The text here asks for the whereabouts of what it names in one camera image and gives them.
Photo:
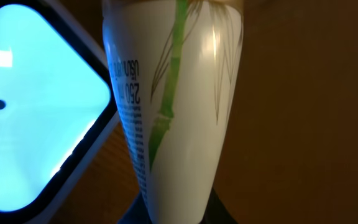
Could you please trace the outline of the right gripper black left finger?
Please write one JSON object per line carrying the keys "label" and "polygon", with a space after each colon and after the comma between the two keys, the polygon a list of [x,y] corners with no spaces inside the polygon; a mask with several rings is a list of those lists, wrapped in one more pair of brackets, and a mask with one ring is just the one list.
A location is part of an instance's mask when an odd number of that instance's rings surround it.
{"label": "right gripper black left finger", "polygon": [[152,224],[141,193],[138,194],[117,224]]}

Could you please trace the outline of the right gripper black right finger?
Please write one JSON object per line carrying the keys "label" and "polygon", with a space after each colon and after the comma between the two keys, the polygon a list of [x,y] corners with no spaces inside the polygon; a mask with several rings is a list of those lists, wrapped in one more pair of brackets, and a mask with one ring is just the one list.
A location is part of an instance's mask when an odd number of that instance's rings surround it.
{"label": "right gripper black right finger", "polygon": [[216,191],[212,189],[200,224],[238,224],[238,222],[228,212]]}

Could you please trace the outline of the white tube gold cap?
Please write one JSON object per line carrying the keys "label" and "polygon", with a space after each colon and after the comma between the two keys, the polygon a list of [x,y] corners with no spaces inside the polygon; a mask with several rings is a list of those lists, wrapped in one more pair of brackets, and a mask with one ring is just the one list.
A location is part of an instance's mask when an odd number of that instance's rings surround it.
{"label": "white tube gold cap", "polygon": [[199,223],[223,149],[244,3],[103,1],[114,98],[152,223]]}

